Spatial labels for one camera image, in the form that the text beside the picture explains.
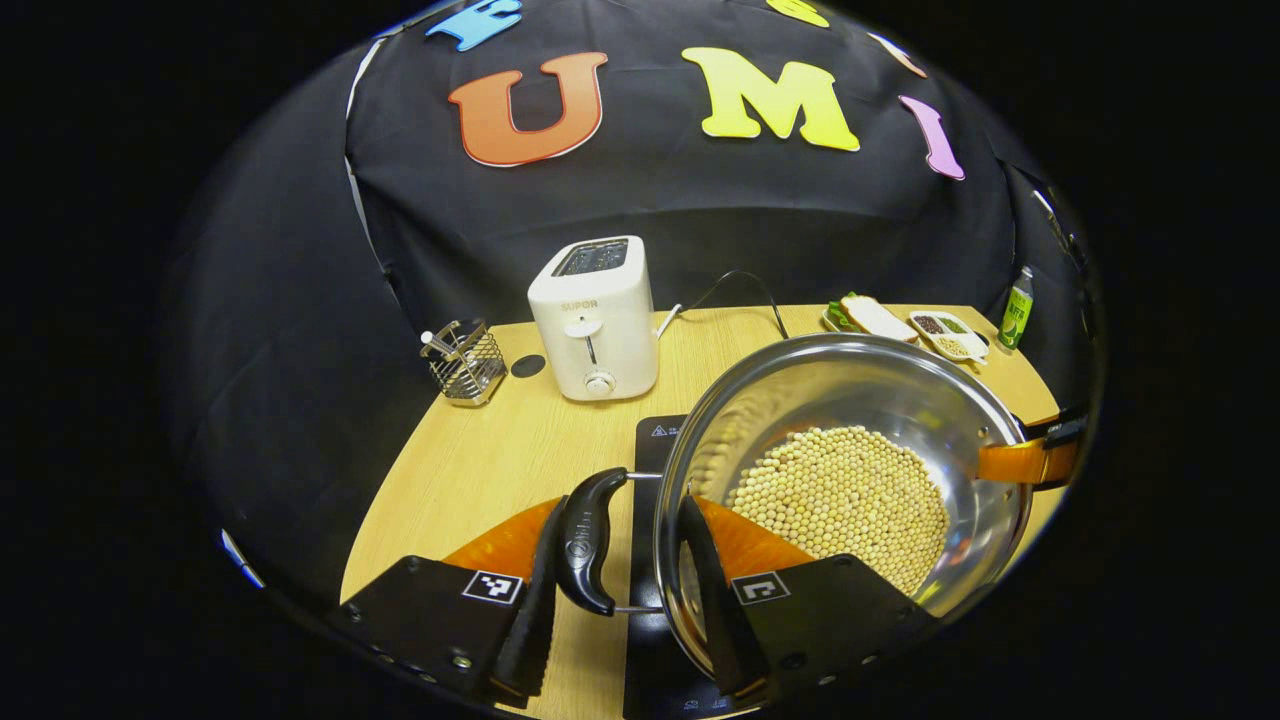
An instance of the yellow letter m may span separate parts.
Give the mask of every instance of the yellow letter m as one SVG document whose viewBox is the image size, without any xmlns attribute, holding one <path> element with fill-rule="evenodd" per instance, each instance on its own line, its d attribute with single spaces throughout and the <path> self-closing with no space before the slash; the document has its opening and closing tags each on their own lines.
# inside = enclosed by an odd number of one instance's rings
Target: yellow letter m
<svg viewBox="0 0 1280 720">
<path fill-rule="evenodd" d="M 858 137 L 849 132 L 836 100 L 836 78 L 827 70 L 804 63 L 787 63 L 774 83 L 732 50 L 689 47 L 680 56 L 698 63 L 707 77 L 712 97 L 712 117 L 703 120 L 707 135 L 759 137 L 760 123 L 746 115 L 746 102 L 750 102 L 773 135 L 787 138 L 795 127 L 796 114 L 804 108 L 800 137 L 823 147 L 858 150 Z"/>
</svg>

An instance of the white toaster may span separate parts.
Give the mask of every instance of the white toaster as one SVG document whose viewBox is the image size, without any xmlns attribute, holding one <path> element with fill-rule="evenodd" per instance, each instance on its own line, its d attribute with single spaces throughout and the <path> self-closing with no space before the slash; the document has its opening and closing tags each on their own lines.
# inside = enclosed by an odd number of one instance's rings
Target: white toaster
<svg viewBox="0 0 1280 720">
<path fill-rule="evenodd" d="M 644 242 L 575 242 L 529 286 L 547 361 L 570 400 L 643 395 L 658 379 L 658 333 Z"/>
</svg>

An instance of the power cord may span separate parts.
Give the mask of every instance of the power cord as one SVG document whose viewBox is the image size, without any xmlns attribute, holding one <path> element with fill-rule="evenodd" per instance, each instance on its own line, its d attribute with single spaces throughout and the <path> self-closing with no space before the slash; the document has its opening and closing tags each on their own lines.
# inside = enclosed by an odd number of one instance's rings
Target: power cord
<svg viewBox="0 0 1280 720">
<path fill-rule="evenodd" d="M 671 324 L 671 322 L 676 318 L 676 315 L 684 313 L 685 310 L 692 310 L 692 309 L 698 307 L 699 305 L 701 305 L 703 301 L 707 300 L 710 296 L 710 293 L 716 292 L 716 288 L 719 287 L 721 283 L 723 283 L 724 281 L 727 281 L 728 278 L 731 278 L 733 275 L 746 275 L 746 277 L 751 278 L 753 281 L 756 282 L 756 284 L 760 286 L 760 290 L 764 291 L 764 295 L 769 296 L 769 305 L 773 307 L 773 316 L 778 320 L 778 332 L 782 333 L 782 340 L 788 340 L 791 336 L 787 334 L 787 327 L 785 324 L 782 324 L 782 314 L 778 313 L 778 304 L 777 304 L 777 301 L 773 300 L 773 292 L 769 291 L 769 286 L 764 284 L 764 281 L 762 281 L 754 273 L 749 273 L 746 270 L 737 270 L 737 269 L 730 270 L 730 272 L 724 273 L 723 275 L 721 275 L 721 278 L 718 281 L 716 281 L 716 283 L 712 284 L 712 287 L 708 288 L 707 292 L 704 292 L 703 296 L 699 297 L 698 301 L 695 301 L 692 305 L 685 307 L 684 305 L 681 305 L 681 304 L 677 302 L 676 306 L 671 309 L 671 313 L 667 314 L 667 319 L 664 319 L 662 322 L 662 325 L 658 327 L 658 337 L 659 338 L 662 337 L 663 331 L 667 329 L 667 325 Z"/>
</svg>

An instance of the wire basket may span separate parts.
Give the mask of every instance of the wire basket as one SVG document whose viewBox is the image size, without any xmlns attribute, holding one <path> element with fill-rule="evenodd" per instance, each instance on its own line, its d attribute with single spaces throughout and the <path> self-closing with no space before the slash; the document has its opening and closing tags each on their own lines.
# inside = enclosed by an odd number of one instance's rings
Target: wire basket
<svg viewBox="0 0 1280 720">
<path fill-rule="evenodd" d="M 453 405 L 467 407 L 489 402 L 493 391 L 507 375 L 507 364 L 489 325 L 483 319 L 453 320 L 435 333 L 435 338 L 440 343 L 424 346 L 421 355 L 428 359 L 444 397 Z M 442 345 L 451 352 L 444 352 Z"/>
</svg>

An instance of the wooden table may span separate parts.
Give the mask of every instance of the wooden table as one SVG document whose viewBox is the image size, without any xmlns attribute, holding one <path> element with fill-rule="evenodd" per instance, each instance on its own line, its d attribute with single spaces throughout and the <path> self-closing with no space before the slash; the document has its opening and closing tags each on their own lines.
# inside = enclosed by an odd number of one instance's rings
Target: wooden table
<svg viewBox="0 0 1280 720">
<path fill-rule="evenodd" d="M 783 306 L 792 336 L 824 332 L 824 306 Z M 890 305 L 946 310 L 991 342 L 988 365 L 965 363 L 1005 405 L 1030 423 L 1057 413 L 1057 404 L 1021 352 L 995 341 L 996 328 L 961 306 Z M 666 313 L 654 314 L 654 327 Z M 532 323 L 498 325 L 493 334 L 511 364 L 544 354 Z M 648 393 L 611 402 L 570 402 L 549 369 L 531 378 L 508 375 L 480 409 L 438 400 L 426 411 L 387 474 L 356 537 L 342 583 L 346 602 L 406 555 L 439 559 L 531 505 L 568 495 L 588 475 L 635 462 L 635 427 L 644 418 L 689 413 L 703 392 L 736 361 L 780 340 L 769 307 L 691 310 L 659 341 L 658 382 Z M 1034 495 L 1030 524 L 1015 559 L 1043 528 L 1062 491 Z M 631 484 L 613 498 L 609 556 L 603 582 L 628 597 Z M 527 710 L 544 719 L 607 720 L 622 716 L 626 665 L 625 616 L 602 618 L 563 601 L 543 694 Z"/>
</svg>

